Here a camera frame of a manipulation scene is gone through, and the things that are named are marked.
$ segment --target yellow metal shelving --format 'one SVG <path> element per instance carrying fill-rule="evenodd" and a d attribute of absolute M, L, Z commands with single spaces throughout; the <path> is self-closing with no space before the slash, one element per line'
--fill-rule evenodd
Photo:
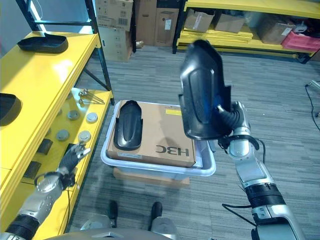
<path fill-rule="evenodd" d="M 187 8 L 253 11 L 320 19 L 320 3 L 312 0 L 188 0 Z"/>
<path fill-rule="evenodd" d="M 42 36 L 42 34 L 34 31 L 26 37 Z M 1 92 L 14 94 L 22 102 L 18 117 L 0 129 L 2 221 L 3 214 L 9 203 L 11 204 L 12 196 L 45 134 L 56 119 L 58 111 L 92 52 L 100 47 L 98 34 L 68 32 L 49 32 L 49 34 L 66 36 L 67 50 L 59 54 L 38 53 L 23 51 L 16 45 L 1 59 Z M 113 98 L 112 92 L 99 94 L 106 99 L 104 106 L 106 109 L 110 98 Z"/>
<path fill-rule="evenodd" d="M 184 14 L 182 16 L 186 15 L 187 8 L 241 10 L 320 19 L 320 3 L 312 0 L 187 0 L 184 4 Z M 314 54 L 314 52 L 305 50 L 285 49 L 280 44 L 264 44 L 254 32 L 252 40 L 247 43 L 241 42 L 243 38 L 240 36 L 234 38 L 237 40 L 228 40 L 227 37 L 218 36 L 216 32 L 210 32 L 214 36 L 210 36 L 209 32 L 203 35 L 188 34 L 190 31 L 183 30 L 182 25 L 183 22 L 178 23 L 177 31 L 181 31 L 181 33 L 177 34 L 179 36 L 178 39 L 174 39 L 173 53 L 175 53 L 176 48 L 183 49 L 186 44 L 190 44 L 197 39 L 207 39 L 214 46 L 224 49 L 230 48 L 229 52 L 244 48 L 252 49 L 250 50 L 252 53 L 254 51 L 260 53 L 265 51 L 268 52 L 268 55 L 272 55 L 276 51 L 283 52 L 284 54 L 286 52 L 307 53 L 310 56 Z"/>
<path fill-rule="evenodd" d="M 256 33 L 253 31 L 253 37 L 248 42 L 233 40 L 233 37 L 226 38 L 226 40 L 218 39 L 214 37 L 209 37 L 209 34 L 192 34 L 190 31 L 181 31 L 180 38 L 178 39 L 178 44 L 191 44 L 198 39 L 208 40 L 213 46 L 219 47 L 230 47 L 230 48 L 247 48 L 247 49 L 258 49 L 258 50 L 271 50 L 271 51 L 284 51 L 284 52 L 299 52 L 299 53 L 309 53 L 313 52 L 307 50 L 299 49 L 287 49 L 280 44 L 266 44 L 263 43 Z"/>
<path fill-rule="evenodd" d="M 55 171 L 62 159 L 64 152 L 67 149 L 68 144 L 78 143 L 78 135 L 81 131 L 87 130 L 91 133 L 91 139 L 87 142 L 86 147 L 93 150 L 101 125 L 104 121 L 106 110 L 108 108 L 110 99 L 112 98 L 112 93 L 110 91 L 98 91 L 89 90 L 91 93 L 97 97 L 104 100 L 105 104 L 85 104 L 80 105 L 78 103 L 79 97 L 78 88 L 72 88 L 72 96 L 70 99 L 66 99 L 62 105 L 62 114 L 56 116 L 52 125 L 50 126 L 50 133 L 45 137 L 53 141 L 53 144 L 47 155 L 36 153 L 32 161 L 41 163 L 41 167 L 37 172 L 37 175 L 46 172 Z M 80 117 L 76 120 L 69 120 L 67 114 L 71 110 L 77 110 Z M 96 113 L 98 120 L 95 123 L 88 123 L 86 121 L 86 116 L 88 113 Z M 56 134 L 59 130 L 66 129 L 69 131 L 69 138 L 66 141 L 56 140 Z M 90 160 L 92 152 L 86 156 L 77 165 L 77 172 L 75 175 L 76 185 L 69 188 L 70 194 L 70 212 L 74 207 L 77 195 L 79 192 L 79 186 L 81 186 L 84 179 L 86 169 Z M 3 211 L 3 221 L 1 221 L 1 231 L 3 232 L 8 224 L 15 218 L 19 208 L 23 204 L 24 200 L 29 196 L 34 190 L 33 180 L 23 177 L 18 182 L 18 187 L 13 193 L 10 199 L 10 205 Z M 47 239 L 59 234 L 63 234 L 68 218 L 68 195 L 64 191 L 62 196 L 54 204 L 52 211 L 44 223 L 39 227 L 33 240 Z"/>

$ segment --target white label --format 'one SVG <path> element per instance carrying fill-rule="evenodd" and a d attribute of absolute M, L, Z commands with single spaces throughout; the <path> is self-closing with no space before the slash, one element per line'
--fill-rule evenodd
<path fill-rule="evenodd" d="M 292 29 L 292 28 L 287 27 L 287 28 L 283 31 L 283 33 L 282 33 L 281 35 L 287 36 L 287 35 L 290 33 L 291 29 Z"/>
<path fill-rule="evenodd" d="M 171 29 L 171 19 L 165 20 L 164 30 L 170 30 L 170 29 Z"/>
<path fill-rule="evenodd" d="M 195 23 L 192 29 L 198 29 L 203 13 L 199 12 L 198 16 L 196 16 Z"/>
<path fill-rule="evenodd" d="M 142 159 L 141 155 L 138 154 L 131 154 L 131 153 L 125 153 L 125 152 L 117 152 L 119 157 L 126 157 L 126 158 L 132 158 L 132 159 Z"/>

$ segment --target plastic storage bin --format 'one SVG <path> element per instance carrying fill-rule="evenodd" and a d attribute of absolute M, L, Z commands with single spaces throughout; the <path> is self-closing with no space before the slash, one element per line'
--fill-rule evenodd
<path fill-rule="evenodd" d="M 281 45 L 285 49 L 300 49 L 316 52 L 320 49 L 320 38 L 295 34 L 291 31 L 282 41 Z"/>
<path fill-rule="evenodd" d="M 197 155 L 197 161 L 198 160 L 202 161 L 201 168 L 167 166 L 167 165 L 125 161 L 125 160 L 109 158 L 107 156 L 108 142 L 112 136 L 113 126 L 116 124 L 117 111 L 119 107 L 120 107 L 120 102 L 118 102 L 114 107 L 113 116 L 111 118 L 108 131 L 106 133 L 106 138 L 100 154 L 101 159 L 105 164 L 109 166 L 117 167 L 123 173 L 143 174 L 143 175 L 149 175 L 149 176 L 164 177 L 164 178 L 169 178 L 174 180 L 182 180 L 190 176 L 208 177 L 215 173 L 216 162 L 215 162 L 214 154 L 210 149 L 208 141 L 195 140 L 195 152 Z"/>

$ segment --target translucent plastic bin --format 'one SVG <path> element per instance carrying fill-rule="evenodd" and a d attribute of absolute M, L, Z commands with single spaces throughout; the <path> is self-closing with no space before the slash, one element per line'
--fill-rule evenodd
<path fill-rule="evenodd" d="M 143 175 L 149 175 L 149 176 L 170 178 L 175 180 L 182 180 L 190 176 L 208 177 L 215 173 L 216 162 L 215 162 L 214 154 L 210 149 L 208 141 L 195 140 L 195 152 L 197 155 L 197 161 L 198 160 L 202 161 L 201 168 L 167 166 L 167 165 L 125 161 L 125 160 L 109 158 L 107 156 L 108 142 L 112 136 L 112 129 L 116 124 L 117 111 L 119 107 L 120 107 L 120 102 L 118 102 L 114 107 L 113 116 L 111 118 L 108 131 L 106 133 L 106 138 L 101 150 L 100 156 L 102 161 L 105 164 L 109 166 L 117 167 L 123 173 L 143 174 Z"/>

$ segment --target wall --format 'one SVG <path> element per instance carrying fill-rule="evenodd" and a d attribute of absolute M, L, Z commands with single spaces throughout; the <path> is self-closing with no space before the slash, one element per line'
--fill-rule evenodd
<path fill-rule="evenodd" d="M 0 6 L 0 56 L 2 57 L 31 29 L 15 0 L 0 0 Z"/>
<path fill-rule="evenodd" d="M 33 0 L 42 20 L 87 21 L 88 13 L 84 0 Z M 15 0 L 0 0 L 0 48 L 2 57 L 30 31 L 30 27 Z M 82 26 L 46 25 L 47 31 L 78 33 Z"/>

